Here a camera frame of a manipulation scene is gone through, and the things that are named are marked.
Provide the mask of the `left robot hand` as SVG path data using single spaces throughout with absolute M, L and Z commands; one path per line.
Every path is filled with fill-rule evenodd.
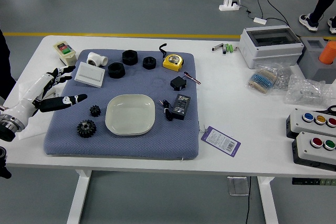
M 28 125 L 28 119 L 37 111 L 62 110 L 85 100 L 88 97 L 86 94 L 45 98 L 51 88 L 70 80 L 71 76 L 64 76 L 64 74 L 71 73 L 75 68 L 75 66 L 61 67 L 43 74 L 14 107 L 4 110 L 4 113 L 1 114 L 1 127 L 13 132 L 20 132 Z

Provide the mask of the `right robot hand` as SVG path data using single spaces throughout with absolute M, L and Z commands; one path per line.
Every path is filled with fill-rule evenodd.
M 7 169 L 6 166 L 0 168 L 0 177 L 5 179 L 10 179 L 12 176 L 11 172 Z

